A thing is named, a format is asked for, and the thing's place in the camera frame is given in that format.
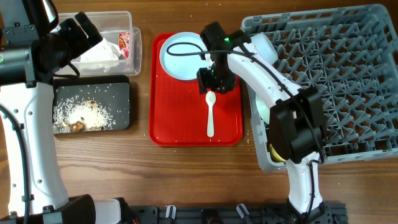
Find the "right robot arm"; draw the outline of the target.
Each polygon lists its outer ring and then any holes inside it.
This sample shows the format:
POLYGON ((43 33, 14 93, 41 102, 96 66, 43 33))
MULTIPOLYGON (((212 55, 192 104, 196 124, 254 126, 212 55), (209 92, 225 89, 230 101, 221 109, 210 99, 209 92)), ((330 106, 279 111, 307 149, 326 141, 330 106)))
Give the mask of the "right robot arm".
POLYGON ((270 112, 269 144, 288 170, 289 208, 301 223, 314 221, 325 212, 318 166, 324 162, 326 124, 318 90, 284 77, 242 30, 227 34, 219 22, 213 22, 200 38, 205 45, 200 57, 212 64, 197 72, 199 92, 225 94, 235 88, 237 78, 256 92, 270 112))

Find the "yellow plastic cup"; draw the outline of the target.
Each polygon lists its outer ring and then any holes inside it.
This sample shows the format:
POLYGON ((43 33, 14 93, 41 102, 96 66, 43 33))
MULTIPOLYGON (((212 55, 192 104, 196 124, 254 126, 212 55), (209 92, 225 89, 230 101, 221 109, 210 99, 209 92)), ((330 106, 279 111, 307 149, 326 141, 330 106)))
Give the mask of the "yellow plastic cup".
POLYGON ((283 159, 280 155, 278 155, 278 153, 276 152, 276 150, 274 149, 272 144, 269 144, 269 152, 270 152, 270 155, 271 155, 271 159, 274 162, 283 162, 283 163, 285 163, 285 159, 283 159))

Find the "clear plastic bin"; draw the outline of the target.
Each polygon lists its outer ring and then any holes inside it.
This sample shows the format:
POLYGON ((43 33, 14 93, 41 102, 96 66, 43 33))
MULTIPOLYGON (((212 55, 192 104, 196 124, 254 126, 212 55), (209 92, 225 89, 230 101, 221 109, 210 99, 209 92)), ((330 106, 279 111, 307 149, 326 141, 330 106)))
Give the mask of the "clear plastic bin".
POLYGON ((118 60, 102 62, 80 62, 80 56, 72 64, 83 77, 96 75, 138 75, 141 71, 142 40, 141 31, 132 24, 132 15, 128 11, 87 12, 86 15, 96 26, 102 38, 118 44, 118 35, 130 33, 129 56, 122 55, 118 60))

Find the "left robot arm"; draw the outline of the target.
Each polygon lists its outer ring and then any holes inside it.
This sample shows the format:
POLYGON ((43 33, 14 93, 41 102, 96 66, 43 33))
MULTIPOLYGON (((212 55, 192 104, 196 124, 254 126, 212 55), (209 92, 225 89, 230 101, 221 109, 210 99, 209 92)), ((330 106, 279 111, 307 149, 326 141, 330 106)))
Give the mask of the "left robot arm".
POLYGON ((57 71, 102 41, 84 12, 60 21, 52 1, 2 1, 1 120, 11 191, 2 223, 138 223, 121 198, 70 197, 53 133, 57 71))

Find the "white plastic spoon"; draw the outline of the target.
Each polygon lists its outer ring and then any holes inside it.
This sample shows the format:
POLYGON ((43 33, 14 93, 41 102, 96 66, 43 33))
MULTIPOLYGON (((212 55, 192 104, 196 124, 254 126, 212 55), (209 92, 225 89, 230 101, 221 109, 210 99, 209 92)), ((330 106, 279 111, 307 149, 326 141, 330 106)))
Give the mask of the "white plastic spoon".
POLYGON ((207 121, 207 136, 212 138, 215 134, 214 118, 213 118, 213 106, 216 102, 216 95, 212 91, 208 91, 205 96, 205 101, 208 105, 208 121, 207 121))

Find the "red serving tray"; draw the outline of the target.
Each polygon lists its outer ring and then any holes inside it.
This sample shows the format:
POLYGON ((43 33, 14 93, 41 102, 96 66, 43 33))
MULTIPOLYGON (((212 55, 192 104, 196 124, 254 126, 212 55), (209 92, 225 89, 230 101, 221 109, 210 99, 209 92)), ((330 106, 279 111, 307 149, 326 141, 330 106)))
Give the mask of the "red serving tray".
POLYGON ((208 105, 199 94, 198 82, 182 81, 167 74, 160 62, 160 51, 171 33, 158 35, 152 43, 149 136, 162 147, 232 146, 243 135, 241 87, 236 80, 233 91, 216 94, 213 107, 215 135, 206 134, 208 105))

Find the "black plastic tray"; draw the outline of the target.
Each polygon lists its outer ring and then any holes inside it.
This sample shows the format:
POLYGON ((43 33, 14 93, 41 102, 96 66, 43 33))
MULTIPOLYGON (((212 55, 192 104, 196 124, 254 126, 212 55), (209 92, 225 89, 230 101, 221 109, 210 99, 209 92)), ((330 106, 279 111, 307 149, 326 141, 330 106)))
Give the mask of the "black plastic tray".
POLYGON ((54 81, 53 131, 119 131, 130 126, 131 86, 125 75, 54 81))

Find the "mint green bowl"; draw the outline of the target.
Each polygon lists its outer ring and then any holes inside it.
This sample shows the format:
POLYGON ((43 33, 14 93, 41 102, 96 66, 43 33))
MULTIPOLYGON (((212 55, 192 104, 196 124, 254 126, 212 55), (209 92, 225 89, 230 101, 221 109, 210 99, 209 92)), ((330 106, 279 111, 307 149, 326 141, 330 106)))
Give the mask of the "mint green bowl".
POLYGON ((259 116, 266 124, 270 123, 270 109, 267 105, 261 100, 261 98, 256 95, 256 107, 259 113, 259 116))

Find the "light blue food bowl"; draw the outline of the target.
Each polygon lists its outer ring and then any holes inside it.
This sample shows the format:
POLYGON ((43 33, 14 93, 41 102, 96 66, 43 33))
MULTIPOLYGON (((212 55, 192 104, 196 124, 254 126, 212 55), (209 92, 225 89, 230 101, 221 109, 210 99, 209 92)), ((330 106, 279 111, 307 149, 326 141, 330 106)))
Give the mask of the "light blue food bowl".
POLYGON ((265 34, 259 33, 251 37, 252 43, 256 46, 258 52, 261 54, 263 59, 269 64, 273 65, 277 59, 277 52, 265 34))

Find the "food scraps and rice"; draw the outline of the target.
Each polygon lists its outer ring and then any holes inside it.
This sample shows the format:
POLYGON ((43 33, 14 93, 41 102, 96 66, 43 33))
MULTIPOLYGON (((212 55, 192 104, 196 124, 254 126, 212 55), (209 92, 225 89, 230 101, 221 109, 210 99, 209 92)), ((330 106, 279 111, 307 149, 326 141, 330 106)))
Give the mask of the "food scraps and rice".
POLYGON ((110 109, 93 100, 62 99, 53 106, 55 134, 112 130, 116 120, 110 109))

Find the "grey dishwasher rack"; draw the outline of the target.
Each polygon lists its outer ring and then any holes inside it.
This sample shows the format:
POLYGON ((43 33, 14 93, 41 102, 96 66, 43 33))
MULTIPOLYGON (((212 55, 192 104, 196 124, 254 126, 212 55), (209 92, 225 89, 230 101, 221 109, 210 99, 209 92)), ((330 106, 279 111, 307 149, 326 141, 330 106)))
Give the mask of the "grey dishwasher rack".
POLYGON ((241 29, 266 35, 276 69, 320 92, 327 164, 397 155, 397 33, 383 5, 249 16, 241 29))

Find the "white napkin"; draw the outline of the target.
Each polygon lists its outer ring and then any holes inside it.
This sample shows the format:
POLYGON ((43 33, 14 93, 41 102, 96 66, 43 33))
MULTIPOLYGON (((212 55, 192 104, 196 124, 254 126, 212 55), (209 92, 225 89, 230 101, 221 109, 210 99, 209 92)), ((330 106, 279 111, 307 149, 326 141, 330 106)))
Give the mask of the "white napkin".
POLYGON ((119 46, 103 40, 80 56, 80 62, 102 62, 118 60, 121 56, 119 46))

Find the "red sauce packet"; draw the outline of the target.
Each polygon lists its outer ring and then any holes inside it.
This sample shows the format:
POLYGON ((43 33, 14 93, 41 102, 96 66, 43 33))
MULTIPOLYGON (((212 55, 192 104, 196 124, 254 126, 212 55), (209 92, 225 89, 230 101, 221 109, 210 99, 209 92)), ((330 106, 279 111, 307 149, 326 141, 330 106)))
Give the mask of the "red sauce packet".
POLYGON ((123 32, 118 35, 119 49, 121 51, 121 55, 124 58, 128 58, 129 56, 129 40, 130 40, 129 32, 123 32))

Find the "light blue plate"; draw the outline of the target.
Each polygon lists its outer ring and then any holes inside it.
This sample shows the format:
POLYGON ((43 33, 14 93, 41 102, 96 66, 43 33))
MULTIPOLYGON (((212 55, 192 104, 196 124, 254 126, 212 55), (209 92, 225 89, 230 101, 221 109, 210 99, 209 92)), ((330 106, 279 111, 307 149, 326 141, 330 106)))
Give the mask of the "light blue plate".
POLYGON ((186 42, 186 44, 174 45, 169 49, 170 53, 187 54, 192 52, 206 51, 206 47, 199 34, 194 32, 180 32, 172 35, 162 44, 159 59, 164 71, 171 77, 188 81, 197 78, 200 68, 209 68, 209 63, 202 60, 199 55, 174 56, 167 53, 167 48, 175 43, 186 42))

